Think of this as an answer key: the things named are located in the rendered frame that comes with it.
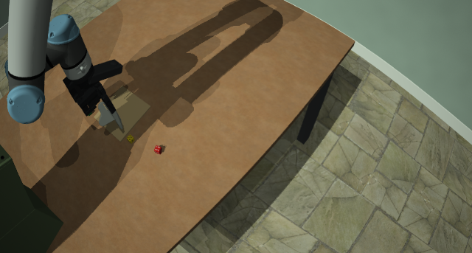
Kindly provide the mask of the red die with white pips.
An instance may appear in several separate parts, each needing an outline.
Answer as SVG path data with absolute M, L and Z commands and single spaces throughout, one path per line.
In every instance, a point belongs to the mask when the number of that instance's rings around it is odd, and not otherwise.
M 162 147 L 156 145 L 154 151 L 155 151 L 155 153 L 157 153 L 157 154 L 161 154 L 161 152 L 162 152 Z

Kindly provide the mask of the yellow die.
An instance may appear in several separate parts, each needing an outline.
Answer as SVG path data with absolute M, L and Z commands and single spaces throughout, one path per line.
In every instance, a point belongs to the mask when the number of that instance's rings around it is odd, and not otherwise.
M 129 135 L 127 137 L 127 140 L 132 144 L 135 139 L 131 135 Z

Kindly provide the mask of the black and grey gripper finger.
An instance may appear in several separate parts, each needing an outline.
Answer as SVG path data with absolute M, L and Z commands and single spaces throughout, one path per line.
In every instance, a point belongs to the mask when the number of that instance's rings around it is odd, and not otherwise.
M 120 119 L 113 103 L 111 102 L 111 100 L 109 99 L 108 95 L 105 93 L 104 90 L 102 90 L 100 93 L 101 93 L 102 102 L 100 102 L 99 105 L 98 105 L 98 109 L 100 110 L 100 113 L 101 113 L 100 119 L 99 119 L 99 124 L 101 126 L 105 126 L 108 123 L 115 120 L 116 123 L 118 124 L 118 126 L 122 130 L 123 129 L 122 121 L 121 121 L 121 119 Z

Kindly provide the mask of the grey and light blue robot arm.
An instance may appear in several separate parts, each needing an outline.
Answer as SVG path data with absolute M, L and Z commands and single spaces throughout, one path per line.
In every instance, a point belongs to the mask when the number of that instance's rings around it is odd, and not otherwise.
M 53 0 L 10 0 L 7 109 L 19 123 L 38 120 L 45 103 L 45 72 L 60 64 L 70 80 L 85 76 L 91 58 L 73 17 L 62 14 L 50 21 Z M 45 67 L 46 66 L 46 67 Z M 93 66 L 88 84 L 122 73 L 123 65 L 110 60 Z

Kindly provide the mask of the translucent tan mat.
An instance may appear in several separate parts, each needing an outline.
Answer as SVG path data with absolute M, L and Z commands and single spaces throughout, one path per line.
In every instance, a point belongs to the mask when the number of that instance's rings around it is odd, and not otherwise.
M 124 86 L 121 86 L 110 100 L 122 120 L 123 129 L 120 129 L 115 120 L 103 127 L 121 142 L 150 109 L 150 105 L 127 90 Z

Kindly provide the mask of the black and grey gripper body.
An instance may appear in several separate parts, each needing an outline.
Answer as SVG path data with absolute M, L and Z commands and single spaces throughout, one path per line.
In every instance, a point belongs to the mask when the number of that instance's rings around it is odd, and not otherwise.
M 87 74 L 78 80 L 70 80 L 67 77 L 63 79 L 69 93 L 73 96 L 72 98 L 81 107 L 86 116 L 96 108 L 96 104 L 98 104 L 101 99 L 100 92 L 102 90 L 105 91 L 100 82 L 91 85 L 88 84 L 89 79 L 86 79 L 91 76 L 93 68 L 93 64 L 91 63 L 91 67 Z

